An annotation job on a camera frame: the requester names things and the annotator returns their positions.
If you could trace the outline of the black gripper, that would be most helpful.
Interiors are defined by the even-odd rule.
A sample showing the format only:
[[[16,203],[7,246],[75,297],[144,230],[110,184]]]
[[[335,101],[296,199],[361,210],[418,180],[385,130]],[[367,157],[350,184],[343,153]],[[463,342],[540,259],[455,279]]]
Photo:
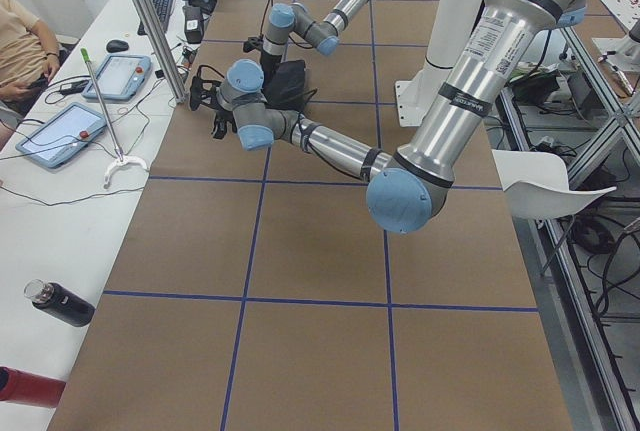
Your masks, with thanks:
[[[265,82],[270,82],[273,79],[281,62],[281,54],[271,54],[265,49],[261,50],[260,66],[264,74]]]
[[[223,139],[229,130],[231,130],[233,133],[236,133],[237,125],[233,113],[224,109],[217,102],[213,102],[212,105],[215,111],[215,117],[213,120],[213,127],[211,131],[212,138]]]

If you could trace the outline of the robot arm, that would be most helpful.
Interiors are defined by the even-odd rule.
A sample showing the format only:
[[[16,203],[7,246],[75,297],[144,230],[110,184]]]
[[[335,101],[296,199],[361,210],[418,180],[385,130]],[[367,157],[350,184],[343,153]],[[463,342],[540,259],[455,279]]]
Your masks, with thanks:
[[[320,54],[329,56],[339,45],[340,34],[370,1],[339,0],[322,19],[314,18],[300,2],[274,4],[262,39],[260,66],[264,81],[269,82],[274,77],[292,33]]]
[[[236,61],[213,89],[214,133],[222,137],[230,123],[245,150],[281,139],[353,174],[368,185],[366,203],[375,222],[403,234],[442,209],[456,161],[535,36],[579,23],[586,0],[440,0],[424,66],[396,94],[409,109],[415,134],[392,155],[307,119],[294,109],[293,98],[267,96],[291,35],[329,55],[370,1],[340,0],[321,21],[296,2],[273,6],[259,60]]]

